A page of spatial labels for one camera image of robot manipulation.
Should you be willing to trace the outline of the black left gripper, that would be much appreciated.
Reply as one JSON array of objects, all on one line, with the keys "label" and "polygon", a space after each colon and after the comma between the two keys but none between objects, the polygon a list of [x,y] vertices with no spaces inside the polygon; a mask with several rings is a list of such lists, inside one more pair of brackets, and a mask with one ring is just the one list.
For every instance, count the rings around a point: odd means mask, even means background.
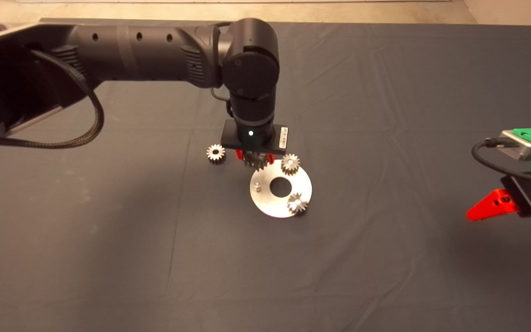
[{"label": "black left gripper", "polygon": [[244,151],[267,154],[268,164],[272,165],[276,155],[286,153],[289,136],[289,127],[275,124],[274,119],[275,113],[258,121],[243,120],[233,114],[224,123],[221,145],[234,149],[238,160],[244,159]]}]

